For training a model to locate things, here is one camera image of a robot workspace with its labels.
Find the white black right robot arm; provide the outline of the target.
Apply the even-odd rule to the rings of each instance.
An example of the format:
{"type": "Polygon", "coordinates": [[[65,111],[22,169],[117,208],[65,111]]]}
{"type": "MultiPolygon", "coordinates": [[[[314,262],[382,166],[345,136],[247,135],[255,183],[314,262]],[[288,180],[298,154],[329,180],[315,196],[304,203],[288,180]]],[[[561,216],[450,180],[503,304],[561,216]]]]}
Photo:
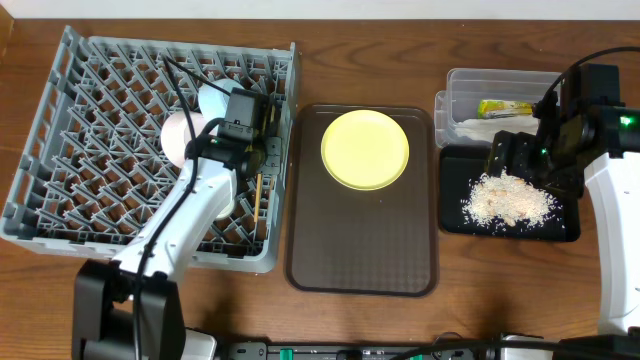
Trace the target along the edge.
{"type": "Polygon", "coordinates": [[[491,176],[509,174],[555,195],[587,192],[601,267],[598,331],[639,327],[639,112],[620,98],[614,65],[571,66],[534,107],[535,135],[500,131],[491,176]]]}

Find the wooden chopstick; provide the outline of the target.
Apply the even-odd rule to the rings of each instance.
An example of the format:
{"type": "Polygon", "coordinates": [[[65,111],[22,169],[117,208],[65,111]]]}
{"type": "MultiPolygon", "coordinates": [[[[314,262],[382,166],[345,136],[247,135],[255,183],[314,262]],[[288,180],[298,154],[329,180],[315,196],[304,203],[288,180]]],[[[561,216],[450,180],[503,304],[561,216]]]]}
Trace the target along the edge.
{"type": "MultiPolygon", "coordinates": [[[[272,102],[271,110],[270,110],[270,119],[269,119],[268,128],[267,128],[267,135],[269,137],[273,137],[277,133],[277,130],[275,129],[275,115],[276,115],[276,103],[272,102]]],[[[270,190],[274,189],[274,183],[275,183],[275,175],[271,175],[270,182],[269,182],[270,190]]]]}
{"type": "Polygon", "coordinates": [[[256,189],[255,189],[255,198],[254,198],[254,212],[253,219],[254,224],[257,228],[259,223],[260,216],[260,205],[261,205],[261,194],[262,194],[262,184],[263,184],[263,174],[257,173],[256,175],[256,189]]]}

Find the white napkin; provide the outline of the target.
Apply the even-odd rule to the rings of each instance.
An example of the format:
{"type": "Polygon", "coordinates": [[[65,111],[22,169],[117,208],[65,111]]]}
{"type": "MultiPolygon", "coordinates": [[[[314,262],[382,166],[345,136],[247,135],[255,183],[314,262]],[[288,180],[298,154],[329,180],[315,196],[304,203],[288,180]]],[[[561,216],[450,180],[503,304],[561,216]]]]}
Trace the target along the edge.
{"type": "Polygon", "coordinates": [[[531,115],[492,119],[468,119],[456,125],[454,132],[459,137],[491,143],[500,131],[535,135],[539,120],[531,115]]]}

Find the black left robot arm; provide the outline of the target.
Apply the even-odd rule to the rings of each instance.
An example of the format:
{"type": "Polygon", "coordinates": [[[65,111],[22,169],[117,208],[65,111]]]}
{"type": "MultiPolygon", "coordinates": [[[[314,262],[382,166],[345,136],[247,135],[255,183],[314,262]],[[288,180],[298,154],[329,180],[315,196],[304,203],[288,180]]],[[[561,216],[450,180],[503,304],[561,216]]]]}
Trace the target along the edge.
{"type": "Polygon", "coordinates": [[[235,88],[226,114],[193,132],[171,192],[111,261],[88,260],[74,284],[74,359],[212,359],[217,342],[186,327],[179,296],[200,242],[267,160],[268,96],[235,88]]]}

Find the small white cup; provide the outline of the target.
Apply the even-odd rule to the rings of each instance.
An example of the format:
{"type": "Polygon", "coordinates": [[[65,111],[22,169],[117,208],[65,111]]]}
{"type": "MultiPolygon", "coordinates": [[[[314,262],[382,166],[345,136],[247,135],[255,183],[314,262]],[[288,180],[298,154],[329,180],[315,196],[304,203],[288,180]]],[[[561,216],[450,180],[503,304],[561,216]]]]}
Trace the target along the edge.
{"type": "Polygon", "coordinates": [[[235,206],[236,206],[236,202],[234,200],[231,200],[223,208],[223,210],[216,216],[216,220],[222,220],[222,219],[228,218],[233,213],[235,206]]]}

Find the pink bowl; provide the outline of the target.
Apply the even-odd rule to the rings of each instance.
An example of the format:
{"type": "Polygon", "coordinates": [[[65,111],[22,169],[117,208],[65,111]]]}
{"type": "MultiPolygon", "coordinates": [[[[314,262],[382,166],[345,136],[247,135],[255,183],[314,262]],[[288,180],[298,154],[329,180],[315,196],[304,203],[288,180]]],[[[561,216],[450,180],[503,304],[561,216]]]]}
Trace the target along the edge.
{"type": "Polygon", "coordinates": [[[190,132],[186,115],[176,112],[170,115],[161,129],[161,148],[170,163],[182,168],[185,163],[185,149],[190,141],[190,132]]]}

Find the green snack wrapper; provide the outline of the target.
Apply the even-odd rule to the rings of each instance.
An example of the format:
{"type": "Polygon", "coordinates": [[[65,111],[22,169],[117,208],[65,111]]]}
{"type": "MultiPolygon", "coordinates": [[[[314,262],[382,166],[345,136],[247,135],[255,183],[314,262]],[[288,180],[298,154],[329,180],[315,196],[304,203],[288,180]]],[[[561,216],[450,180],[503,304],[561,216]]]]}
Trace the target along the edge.
{"type": "Polygon", "coordinates": [[[533,114],[534,105],[521,101],[483,99],[477,107],[481,119],[509,118],[533,114]]]}

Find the yellow round plate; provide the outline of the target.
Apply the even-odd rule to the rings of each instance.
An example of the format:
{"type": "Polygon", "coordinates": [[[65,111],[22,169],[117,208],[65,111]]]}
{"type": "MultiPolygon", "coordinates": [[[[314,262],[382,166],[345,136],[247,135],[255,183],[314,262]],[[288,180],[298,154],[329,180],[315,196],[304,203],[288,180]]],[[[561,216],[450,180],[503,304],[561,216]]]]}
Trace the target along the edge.
{"type": "Polygon", "coordinates": [[[322,163],[341,185],[374,191],[403,174],[410,157],[409,140],[400,124],[374,110],[354,110],[333,120],[321,138],[322,163]]]}

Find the blue bowl with rice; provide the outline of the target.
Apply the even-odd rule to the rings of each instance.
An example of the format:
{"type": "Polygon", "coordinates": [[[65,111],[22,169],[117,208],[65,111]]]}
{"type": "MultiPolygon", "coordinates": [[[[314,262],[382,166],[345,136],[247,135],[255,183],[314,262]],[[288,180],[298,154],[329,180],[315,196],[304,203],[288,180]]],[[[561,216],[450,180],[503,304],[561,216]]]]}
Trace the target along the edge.
{"type": "MultiPolygon", "coordinates": [[[[235,80],[220,79],[213,82],[217,87],[231,93],[233,89],[243,89],[235,80]]],[[[230,96],[209,86],[202,85],[198,91],[198,106],[205,121],[225,118],[230,96]]]]}

